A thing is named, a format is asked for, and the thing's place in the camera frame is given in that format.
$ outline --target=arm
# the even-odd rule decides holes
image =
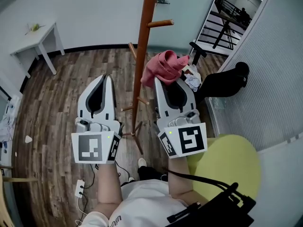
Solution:
[[[189,174],[187,158],[178,157],[169,159],[169,170]],[[172,173],[169,173],[169,193],[172,198],[181,199],[188,205],[197,201],[200,202],[201,205],[208,202],[206,198],[194,191],[192,180],[176,176]]]
[[[122,202],[122,193],[115,164],[100,164],[98,171],[98,204],[93,211],[108,219]]]

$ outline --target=yellow chair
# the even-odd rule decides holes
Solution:
[[[239,135],[222,135],[207,139],[208,150],[187,157],[192,175],[239,184],[238,191],[255,199],[261,183],[261,166],[253,145]],[[194,181],[194,190],[209,201],[222,190]]]

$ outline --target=wooden floor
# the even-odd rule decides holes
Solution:
[[[209,54],[200,59],[198,70],[205,78],[216,72],[225,58]],[[36,177],[37,183],[15,183],[14,192],[24,226],[76,226],[81,214],[74,196],[78,179],[86,185],[93,180],[89,165],[74,163],[71,133],[75,132],[77,101],[85,87],[103,73],[112,76],[117,100],[117,117],[125,122],[124,132],[131,129],[131,111],[120,112],[131,105],[135,61],[128,49],[94,50],[68,53],[52,59],[57,70],[53,75],[44,60],[34,67],[23,93],[13,140],[13,176]],[[161,171],[167,165],[167,155],[151,128],[155,120],[153,91],[143,87],[141,96],[151,105],[139,104],[138,120],[143,121],[139,139],[149,166]],[[213,131],[206,106],[200,107],[201,119],[207,124],[207,135]],[[25,144],[25,136],[33,141]],[[120,141],[117,162],[133,177],[137,175],[137,159],[141,157],[132,138]],[[124,170],[120,181],[127,180]],[[89,212],[97,203],[97,184],[84,191]],[[80,200],[83,209],[84,199]]]

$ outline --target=wooden coat rack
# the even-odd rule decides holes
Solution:
[[[133,139],[135,140],[135,142],[138,146],[138,149],[139,149],[141,155],[143,155],[143,151],[142,151],[141,145],[139,143],[138,137],[136,136],[136,132],[141,127],[142,121],[139,122],[139,124],[136,126],[136,118],[137,118],[139,101],[141,103],[149,105],[149,102],[147,100],[140,97],[140,90],[141,90],[141,77],[143,74],[144,62],[145,62],[145,54],[146,54],[146,50],[147,50],[148,38],[150,35],[150,28],[174,25],[174,21],[172,19],[152,22],[152,16],[153,16],[155,4],[156,4],[156,0],[144,0],[143,1],[137,52],[132,43],[128,44],[129,49],[131,50],[131,52],[134,56],[134,59],[136,60],[136,69],[135,69],[135,75],[134,75],[133,104],[132,104],[132,106],[121,109],[121,111],[126,111],[126,110],[132,109],[132,114],[133,114],[132,131],[129,133],[125,133],[123,135],[124,136],[131,135],[133,137]]]

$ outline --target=white table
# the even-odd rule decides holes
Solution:
[[[10,55],[16,60],[17,64],[20,66],[22,71],[24,72],[25,76],[30,78],[30,74],[25,70],[24,66],[22,65],[21,61],[19,60],[17,54],[21,51],[31,49],[34,53],[36,59],[39,59],[38,53],[36,51],[36,47],[38,47],[48,65],[54,75],[57,74],[55,67],[53,66],[51,60],[49,59],[47,52],[43,46],[44,39],[48,36],[48,34],[54,30],[54,35],[56,39],[56,44],[60,49],[61,55],[65,55],[63,45],[59,36],[59,32],[56,26],[56,23],[48,23],[45,26],[39,28],[37,31],[29,32],[24,37],[20,38],[18,41],[14,43],[13,52]]]

